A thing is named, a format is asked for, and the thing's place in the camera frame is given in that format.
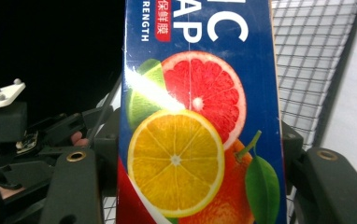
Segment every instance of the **orange fruit illustration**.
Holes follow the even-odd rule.
[[[239,159],[237,152],[243,148],[243,144],[236,140],[225,150],[225,172],[219,192],[207,207],[192,216],[181,218],[179,224],[254,222],[245,186],[245,175],[252,157],[248,152]]]
[[[235,70],[223,59],[203,51],[185,51],[162,62],[170,95],[208,119],[224,149],[242,132],[246,119],[245,93]]]
[[[128,175],[165,217],[186,217],[210,203],[224,174],[219,134],[191,110],[160,110],[137,127]]]

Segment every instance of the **wire mesh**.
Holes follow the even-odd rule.
[[[281,118],[312,147],[322,105],[357,14],[357,0],[272,0]],[[295,189],[287,197],[288,222]],[[116,198],[104,199],[115,223]]]

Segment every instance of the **black cable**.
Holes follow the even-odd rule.
[[[111,102],[112,102],[112,98],[114,97],[114,93],[117,91],[117,89],[119,88],[119,86],[121,85],[121,80],[122,80],[122,75],[120,75],[117,79],[117,81],[115,82],[114,87],[112,88],[111,92],[108,94],[107,99],[103,102],[103,109],[102,112],[100,113],[99,118],[97,119],[96,124],[94,125],[94,128],[91,131],[91,134],[89,135],[89,143],[88,146],[91,146],[94,138],[97,134],[97,130],[99,129],[100,125],[102,124],[102,120],[103,117],[105,116],[108,107],[110,106]]]

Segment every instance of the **cling film box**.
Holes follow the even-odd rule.
[[[286,223],[268,0],[126,0],[118,223]]]

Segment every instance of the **black background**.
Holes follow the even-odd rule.
[[[0,87],[20,78],[28,122],[92,109],[121,73],[124,1],[0,1]]]

